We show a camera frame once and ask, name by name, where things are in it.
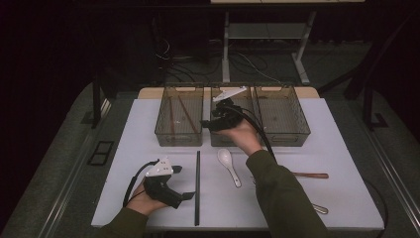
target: white plastic spoon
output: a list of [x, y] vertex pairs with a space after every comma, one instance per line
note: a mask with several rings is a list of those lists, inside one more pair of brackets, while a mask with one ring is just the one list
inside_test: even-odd
[[219, 162], [231, 173], [235, 186], [240, 187], [241, 181], [235, 173], [231, 153], [227, 149], [220, 149], [217, 153], [217, 158], [219, 159]]

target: floor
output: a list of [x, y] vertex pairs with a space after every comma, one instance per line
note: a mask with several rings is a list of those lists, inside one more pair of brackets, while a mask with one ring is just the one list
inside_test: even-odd
[[[197, 61], [188, 53], [174, 53], [166, 81], [221, 81], [221, 43], [211, 41], [210, 60]], [[230, 45], [231, 81], [287, 82], [300, 85], [290, 53], [294, 42], [234, 41]], [[319, 88], [355, 67], [369, 44], [352, 42], [309, 44], [303, 64]], [[320, 96], [328, 106], [343, 135], [367, 188], [375, 201], [386, 229], [380, 231], [331, 231], [331, 237], [419, 237], [420, 145], [379, 95], [373, 112], [380, 113], [388, 127], [367, 129], [362, 122], [362, 98], [349, 101], [343, 96], [344, 82]], [[74, 101], [36, 175], [2, 237], [91, 237], [90, 226], [102, 186], [118, 147], [135, 91], [121, 91], [105, 100], [103, 119], [91, 129], [91, 85]], [[103, 167], [87, 166], [99, 141], [113, 141]], [[150, 234], [172, 237], [269, 237], [267, 232], [166, 232]]]

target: person's left hand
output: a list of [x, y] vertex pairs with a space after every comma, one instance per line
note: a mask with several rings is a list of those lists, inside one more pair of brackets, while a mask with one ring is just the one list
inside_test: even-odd
[[132, 198], [126, 207], [149, 216], [152, 212], [167, 207], [167, 205], [148, 196], [143, 186], [144, 181], [143, 179], [140, 185], [134, 190]]

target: black chopstick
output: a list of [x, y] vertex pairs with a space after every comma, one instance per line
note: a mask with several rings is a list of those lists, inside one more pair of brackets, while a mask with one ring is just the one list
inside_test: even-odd
[[197, 162], [196, 162], [196, 173], [195, 173], [195, 216], [194, 225], [200, 224], [200, 151], [197, 151]]

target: transparent storage container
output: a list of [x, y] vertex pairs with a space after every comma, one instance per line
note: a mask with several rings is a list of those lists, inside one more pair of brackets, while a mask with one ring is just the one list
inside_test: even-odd
[[[210, 110], [213, 111], [216, 109], [216, 104], [218, 102], [214, 102], [212, 100], [213, 97], [220, 95], [225, 90], [230, 90], [234, 88], [240, 88], [245, 86], [247, 89], [239, 94], [236, 94], [231, 97], [232, 101], [235, 105], [241, 106], [243, 112], [246, 113], [248, 116], [252, 117], [253, 119], [256, 117], [255, 115], [255, 106], [253, 102], [253, 96], [251, 93], [252, 85], [247, 82], [220, 82], [220, 83], [212, 83], [211, 84], [211, 103], [210, 103]], [[210, 112], [210, 120], [215, 120], [215, 117]], [[231, 139], [226, 136], [218, 135], [214, 132], [210, 134], [211, 146], [213, 147], [236, 147]]]
[[253, 98], [272, 147], [301, 147], [311, 131], [291, 85], [255, 85]]
[[200, 147], [203, 83], [167, 83], [155, 127], [162, 147]]

